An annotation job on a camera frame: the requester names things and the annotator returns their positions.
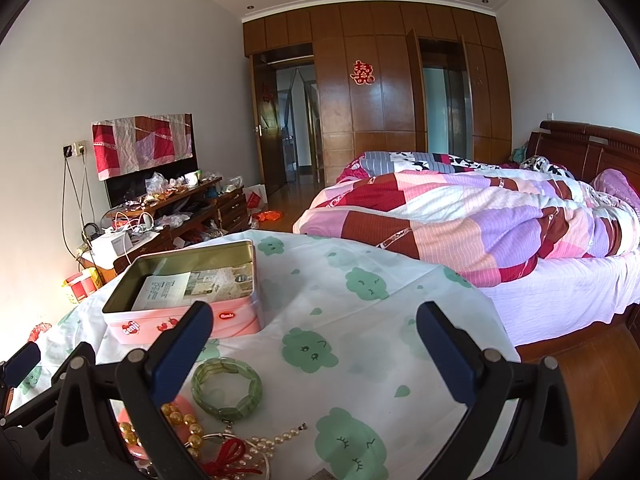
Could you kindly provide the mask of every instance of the pink tin box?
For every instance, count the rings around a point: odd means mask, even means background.
[[[185,272],[247,266],[252,270],[243,298],[209,303],[213,311],[211,337],[225,338],[260,332],[264,326],[258,297],[255,249],[251,240],[228,244],[146,254],[135,259],[105,303],[102,314],[109,330],[123,344],[151,344],[164,330],[170,330],[191,306],[132,311],[148,276],[171,276]]]

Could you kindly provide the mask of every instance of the bed sheet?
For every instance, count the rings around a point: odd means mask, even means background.
[[[417,334],[414,316],[423,301],[435,300],[481,348],[518,360],[491,301],[446,267],[350,240],[264,231],[206,244],[246,238],[257,249],[267,325],[254,335],[210,340],[199,361],[238,358],[261,376],[264,398],[236,425],[239,435],[276,435],[307,423],[308,431],[278,448],[274,478],[300,480],[322,468],[339,480],[418,478],[465,412]],[[16,390],[14,407],[45,390],[82,340],[94,346],[99,363],[120,360],[133,348],[119,344],[102,320],[114,286],[83,301],[38,340],[41,364]],[[304,353],[307,347],[314,351]],[[190,381],[185,384],[181,394],[191,400]],[[225,404],[235,400],[227,396]],[[513,411],[510,401],[474,476],[493,463]],[[222,429],[199,408],[196,416],[207,432]],[[360,442],[364,435],[375,435],[374,444]],[[355,475],[358,464],[364,470]]]
[[[480,290],[494,300],[515,346],[552,339],[595,321],[609,323],[640,302],[640,250],[607,258],[539,259],[528,276]]]

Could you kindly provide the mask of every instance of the green bracelet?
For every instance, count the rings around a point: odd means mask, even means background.
[[[249,380],[249,392],[244,396],[234,408],[217,408],[207,402],[202,393],[204,383],[215,374],[240,374]],[[196,368],[191,378],[191,394],[193,400],[209,415],[218,420],[236,422],[241,418],[251,415],[262,400],[262,380],[260,376],[247,363],[232,359],[231,357],[220,357],[204,361]]]

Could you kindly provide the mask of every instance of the metal bolt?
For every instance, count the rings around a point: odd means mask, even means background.
[[[558,368],[558,360],[555,357],[551,357],[550,355],[544,358],[544,364],[549,370],[555,370]]]
[[[145,358],[145,351],[142,348],[136,348],[135,350],[132,350],[131,352],[129,352],[129,355],[127,356],[127,359],[131,363],[139,363],[144,358]]]
[[[483,354],[484,358],[491,363],[497,363],[500,359],[502,359],[502,354],[495,348],[487,348],[483,352]]]
[[[84,366],[84,357],[74,357],[73,359],[71,359],[69,366],[71,366],[73,370],[79,370]]]

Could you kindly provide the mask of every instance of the wooden headboard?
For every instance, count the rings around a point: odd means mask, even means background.
[[[587,123],[542,121],[532,132],[527,157],[543,155],[584,182],[607,168],[620,170],[640,189],[640,134]]]

